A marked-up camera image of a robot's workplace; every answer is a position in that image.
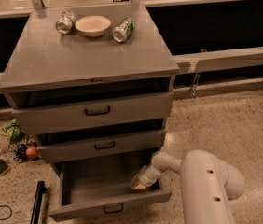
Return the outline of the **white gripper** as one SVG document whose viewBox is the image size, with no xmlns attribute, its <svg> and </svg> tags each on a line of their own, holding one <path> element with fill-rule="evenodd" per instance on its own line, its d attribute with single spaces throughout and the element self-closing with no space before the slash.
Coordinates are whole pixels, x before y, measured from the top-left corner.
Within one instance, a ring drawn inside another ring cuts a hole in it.
<svg viewBox="0 0 263 224">
<path fill-rule="evenodd" d="M 163 175 L 163 172 L 149 164 L 144 166 L 138 175 L 136 175 L 131 181 L 132 190 L 144 190 L 148 187 L 151 187 L 159 177 Z"/>
</svg>

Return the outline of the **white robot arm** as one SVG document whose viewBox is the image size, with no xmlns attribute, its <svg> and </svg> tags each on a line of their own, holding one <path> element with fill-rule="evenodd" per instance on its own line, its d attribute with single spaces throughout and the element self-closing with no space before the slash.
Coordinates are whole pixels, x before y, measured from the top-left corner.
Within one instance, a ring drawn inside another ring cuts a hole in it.
<svg viewBox="0 0 263 224">
<path fill-rule="evenodd" d="M 246 188 L 237 168 L 203 150 L 189 151 L 183 159 L 158 151 L 134 176 L 131 189 L 151 187 L 169 171 L 180 176 L 185 224 L 236 224 L 229 202 Z"/>
</svg>

